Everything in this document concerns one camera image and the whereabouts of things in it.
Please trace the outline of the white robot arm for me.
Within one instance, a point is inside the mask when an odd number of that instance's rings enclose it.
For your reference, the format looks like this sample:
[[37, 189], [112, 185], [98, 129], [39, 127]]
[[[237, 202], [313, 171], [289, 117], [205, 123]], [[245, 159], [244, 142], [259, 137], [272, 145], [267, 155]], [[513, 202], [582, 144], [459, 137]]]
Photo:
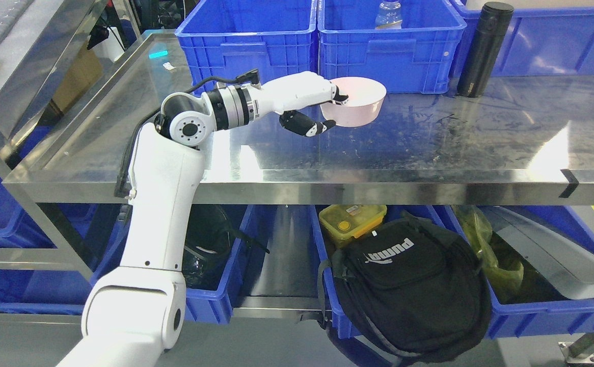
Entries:
[[176, 344], [186, 285], [181, 260], [204, 156], [160, 134], [148, 118], [132, 145], [131, 223], [120, 264], [91, 290], [82, 339], [59, 366], [153, 366]]

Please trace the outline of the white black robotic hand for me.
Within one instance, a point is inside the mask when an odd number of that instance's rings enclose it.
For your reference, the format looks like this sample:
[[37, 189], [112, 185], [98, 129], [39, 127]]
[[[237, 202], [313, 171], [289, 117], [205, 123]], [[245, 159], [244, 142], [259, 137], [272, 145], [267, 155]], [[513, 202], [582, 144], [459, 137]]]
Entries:
[[314, 121], [302, 114], [301, 109], [322, 103], [345, 105], [349, 98], [332, 81], [311, 71], [279, 77], [260, 86], [249, 84], [242, 90], [251, 102], [250, 121], [274, 112], [283, 128], [304, 137], [327, 132], [336, 126], [336, 121]]

